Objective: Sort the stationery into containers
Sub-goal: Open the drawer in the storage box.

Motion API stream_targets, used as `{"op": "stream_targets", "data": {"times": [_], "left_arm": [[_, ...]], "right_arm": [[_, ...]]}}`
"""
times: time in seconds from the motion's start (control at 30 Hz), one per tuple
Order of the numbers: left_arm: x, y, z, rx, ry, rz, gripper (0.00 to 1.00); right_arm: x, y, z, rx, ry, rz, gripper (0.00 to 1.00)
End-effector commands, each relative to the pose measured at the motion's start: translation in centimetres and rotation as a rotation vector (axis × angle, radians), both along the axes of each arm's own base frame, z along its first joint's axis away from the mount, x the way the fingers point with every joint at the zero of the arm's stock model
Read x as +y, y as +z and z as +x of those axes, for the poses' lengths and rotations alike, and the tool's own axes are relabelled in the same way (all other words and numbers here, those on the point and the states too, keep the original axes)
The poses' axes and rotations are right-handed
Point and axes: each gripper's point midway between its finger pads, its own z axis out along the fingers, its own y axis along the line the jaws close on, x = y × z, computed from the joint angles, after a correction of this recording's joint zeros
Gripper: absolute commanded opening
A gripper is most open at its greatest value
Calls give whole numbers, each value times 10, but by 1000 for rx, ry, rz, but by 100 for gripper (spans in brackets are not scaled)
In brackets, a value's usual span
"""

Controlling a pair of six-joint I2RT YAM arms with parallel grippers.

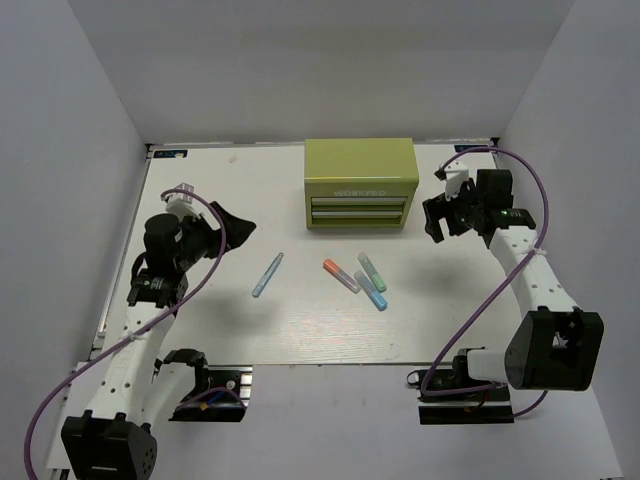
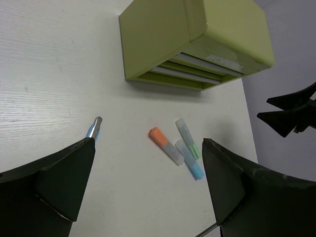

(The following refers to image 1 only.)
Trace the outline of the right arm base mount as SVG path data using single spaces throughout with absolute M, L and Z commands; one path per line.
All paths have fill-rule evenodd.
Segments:
M 488 425 L 514 422 L 507 386 L 468 393 L 442 394 L 444 390 L 485 387 L 490 384 L 489 381 L 475 380 L 469 376 L 468 353 L 469 349 L 460 349 L 450 363 L 437 367 L 428 383 L 428 389 L 435 391 L 435 396 L 425 396 L 420 390 L 428 366 L 407 374 L 407 386 L 418 392 L 421 425 Z

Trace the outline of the orange highlighter marker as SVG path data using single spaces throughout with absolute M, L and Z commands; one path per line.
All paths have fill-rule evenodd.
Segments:
M 352 293 L 357 294 L 361 290 L 357 281 L 331 259 L 326 259 L 323 262 L 323 268 Z

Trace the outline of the green highlighter marker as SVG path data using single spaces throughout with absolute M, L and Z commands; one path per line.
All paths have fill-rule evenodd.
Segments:
M 374 266 L 374 264 L 372 263 L 369 256 L 366 253 L 361 252 L 358 254 L 357 258 L 364 272 L 367 274 L 367 276 L 369 277 L 369 280 L 372 282 L 376 290 L 380 293 L 385 292 L 387 290 L 387 285 L 384 282 L 378 270 L 376 269 L 376 267 Z

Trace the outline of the green metal tool chest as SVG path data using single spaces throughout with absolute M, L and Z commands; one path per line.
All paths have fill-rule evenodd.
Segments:
M 402 228 L 419 185 L 410 138 L 307 139 L 306 227 Z

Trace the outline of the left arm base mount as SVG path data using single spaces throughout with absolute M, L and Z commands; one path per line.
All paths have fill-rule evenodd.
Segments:
M 184 348 L 156 359 L 154 373 L 178 364 L 191 369 L 194 386 L 181 399 L 186 405 L 177 407 L 170 421 L 239 423 L 244 418 L 251 396 L 252 366 L 212 366 L 203 352 Z

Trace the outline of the blue highlighter marker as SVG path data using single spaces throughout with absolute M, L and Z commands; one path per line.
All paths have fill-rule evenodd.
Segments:
M 384 311 L 388 303 L 382 294 L 377 290 L 369 277 L 362 271 L 358 270 L 354 273 L 354 278 L 365 292 L 371 302 L 379 311 Z

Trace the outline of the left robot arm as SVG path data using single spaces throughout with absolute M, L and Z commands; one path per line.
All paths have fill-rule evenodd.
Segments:
M 156 423 L 211 395 L 239 397 L 226 384 L 211 383 L 204 353 L 178 349 L 159 356 L 179 308 L 193 293 L 188 270 L 203 258 L 219 261 L 256 228 L 217 202 L 208 208 L 217 228 L 184 200 L 168 201 L 164 213 L 145 222 L 120 340 L 105 354 L 106 373 L 84 412 L 67 417 L 61 429 L 78 479 L 150 478 L 158 454 Z

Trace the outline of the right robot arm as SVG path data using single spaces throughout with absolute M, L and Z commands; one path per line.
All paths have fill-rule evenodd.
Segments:
M 475 231 L 498 260 L 517 300 L 522 321 L 503 351 L 463 349 L 451 374 L 453 390 L 472 399 L 487 385 L 518 390 L 584 391 L 591 383 L 604 334 L 595 312 L 566 293 L 536 246 L 536 224 L 513 205 L 508 170 L 480 169 L 475 177 L 459 162 L 437 172 L 445 190 L 423 204 L 426 232 L 459 236 Z

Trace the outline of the blue utility knife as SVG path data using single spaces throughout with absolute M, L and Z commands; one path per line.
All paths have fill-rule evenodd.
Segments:
M 261 294 L 264 291 L 265 287 L 268 285 L 268 283 L 271 280 L 271 278 L 273 277 L 274 273 L 277 271 L 278 267 L 280 266 L 283 258 L 284 258 L 284 253 L 283 252 L 279 252 L 276 255 L 276 257 L 273 259 L 273 261 L 271 262 L 271 264 L 269 265 L 267 270 L 264 272 L 264 274 L 261 276 L 261 278 L 257 282 L 256 286 L 252 290 L 252 297 L 253 298 L 259 298 L 261 296 Z

